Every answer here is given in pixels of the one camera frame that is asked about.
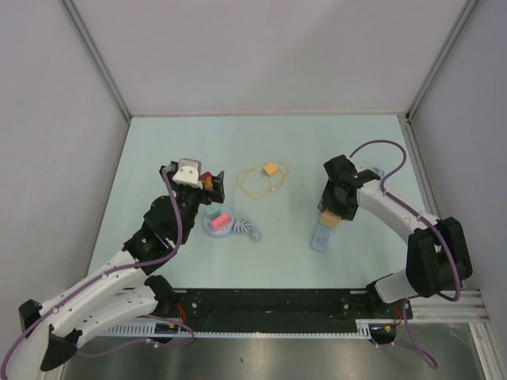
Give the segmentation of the pink square plug adapter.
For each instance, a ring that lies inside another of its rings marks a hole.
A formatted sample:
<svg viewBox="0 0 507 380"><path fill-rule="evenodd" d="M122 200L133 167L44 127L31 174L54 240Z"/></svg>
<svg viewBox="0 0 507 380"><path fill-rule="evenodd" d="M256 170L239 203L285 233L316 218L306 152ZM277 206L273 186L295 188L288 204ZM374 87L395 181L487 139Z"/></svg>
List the pink square plug adapter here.
<svg viewBox="0 0 507 380"><path fill-rule="evenodd" d="M220 216L211 221L211 228L213 231L220 231L226 229L231 223L232 217L229 213L222 213Z"/></svg>

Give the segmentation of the dark red cube socket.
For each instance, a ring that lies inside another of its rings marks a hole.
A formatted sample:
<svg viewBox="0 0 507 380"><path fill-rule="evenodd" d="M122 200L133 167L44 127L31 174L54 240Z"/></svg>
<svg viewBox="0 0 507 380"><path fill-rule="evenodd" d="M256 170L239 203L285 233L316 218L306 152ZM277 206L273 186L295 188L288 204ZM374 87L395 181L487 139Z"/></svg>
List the dark red cube socket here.
<svg viewBox="0 0 507 380"><path fill-rule="evenodd" d="M215 190L214 178L215 177L210 172L205 172L200 175L199 181L206 192L212 192Z"/></svg>

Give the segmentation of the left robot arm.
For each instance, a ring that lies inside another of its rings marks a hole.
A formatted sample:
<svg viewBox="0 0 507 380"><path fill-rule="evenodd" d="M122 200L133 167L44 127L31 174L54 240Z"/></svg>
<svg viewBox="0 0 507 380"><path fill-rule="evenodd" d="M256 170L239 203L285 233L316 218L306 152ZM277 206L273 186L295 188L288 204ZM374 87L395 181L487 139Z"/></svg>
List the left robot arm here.
<svg viewBox="0 0 507 380"><path fill-rule="evenodd" d="M6 354L14 364L2 362L3 379L38 379L105 330L173 311L175 292L155 271L187 242L200 205L224 202L224 173L203 173L199 161L187 158L159 173L167 195L151 203L140 229L106 264L53 298L19 306L22 334Z"/></svg>

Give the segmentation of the light blue rectangular power strip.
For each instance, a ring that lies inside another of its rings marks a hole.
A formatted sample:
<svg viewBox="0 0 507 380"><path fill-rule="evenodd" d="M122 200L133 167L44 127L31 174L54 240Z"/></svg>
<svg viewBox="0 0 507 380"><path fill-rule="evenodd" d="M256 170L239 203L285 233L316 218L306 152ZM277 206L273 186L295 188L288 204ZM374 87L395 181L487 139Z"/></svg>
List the light blue rectangular power strip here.
<svg viewBox="0 0 507 380"><path fill-rule="evenodd" d="M380 180L384 177L385 172L378 166L370 166L367 168L371 171L371 180ZM311 242L311 248L320 253L324 253L327 249L330 235L334 229L328 229L317 223L314 236Z"/></svg>

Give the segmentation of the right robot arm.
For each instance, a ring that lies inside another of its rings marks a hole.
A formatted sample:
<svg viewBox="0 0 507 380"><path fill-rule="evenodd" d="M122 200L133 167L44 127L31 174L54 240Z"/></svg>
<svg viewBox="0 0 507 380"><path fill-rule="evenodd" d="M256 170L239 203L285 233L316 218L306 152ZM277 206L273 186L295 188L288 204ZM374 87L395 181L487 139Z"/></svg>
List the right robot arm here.
<svg viewBox="0 0 507 380"><path fill-rule="evenodd" d="M404 298L430 298L471 277L473 268L461 223L418 211L385 186L385 180L342 154L324 163L327 182L318 203L319 225L334 229L359 209L377 217L405 243L406 266L369 285L366 310L385 317Z"/></svg>

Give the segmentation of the teal USB charger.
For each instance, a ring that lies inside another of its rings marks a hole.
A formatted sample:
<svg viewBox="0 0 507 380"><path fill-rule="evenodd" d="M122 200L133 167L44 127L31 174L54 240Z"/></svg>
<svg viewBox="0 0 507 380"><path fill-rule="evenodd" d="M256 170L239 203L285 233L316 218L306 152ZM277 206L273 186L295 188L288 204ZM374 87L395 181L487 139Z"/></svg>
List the teal USB charger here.
<svg viewBox="0 0 507 380"><path fill-rule="evenodd" d="M221 215L221 208L218 204L212 203L206 207L206 215L210 219L216 219Z"/></svg>

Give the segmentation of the beige cube socket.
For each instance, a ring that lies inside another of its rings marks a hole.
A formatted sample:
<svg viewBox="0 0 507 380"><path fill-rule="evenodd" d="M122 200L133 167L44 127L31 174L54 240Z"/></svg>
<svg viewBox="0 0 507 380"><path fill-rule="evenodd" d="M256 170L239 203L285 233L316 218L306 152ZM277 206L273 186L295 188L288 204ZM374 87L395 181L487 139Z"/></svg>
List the beige cube socket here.
<svg viewBox="0 0 507 380"><path fill-rule="evenodd" d="M341 221L342 217L340 215L336 215L329 210L324 210L318 218L318 223L328 229L335 229Z"/></svg>

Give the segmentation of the round light blue power strip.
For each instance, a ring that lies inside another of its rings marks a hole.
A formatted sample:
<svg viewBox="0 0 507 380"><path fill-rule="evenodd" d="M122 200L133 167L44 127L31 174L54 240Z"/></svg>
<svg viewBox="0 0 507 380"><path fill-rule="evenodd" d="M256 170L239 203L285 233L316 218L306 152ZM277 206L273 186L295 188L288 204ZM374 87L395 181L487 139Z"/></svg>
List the round light blue power strip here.
<svg viewBox="0 0 507 380"><path fill-rule="evenodd" d="M224 207L221 204L218 204L218 205L221 208L221 214L222 213L229 213L231 215L231 217L232 217L232 221L227 226L226 229L223 229L223 230L220 230L220 231L213 231L212 228L211 228L211 221L213 219L210 219L206 215L206 211L204 211L203 227L204 227L205 232L209 236L211 236L213 238L226 238L226 237L228 237L231 234L238 234L238 235L248 236L249 239L252 242L254 242L254 243L261 242L261 240L262 240L262 233L261 233L261 231L257 228L257 226L254 223L252 223L247 218L236 218L234 216L234 213L230 209Z"/></svg>

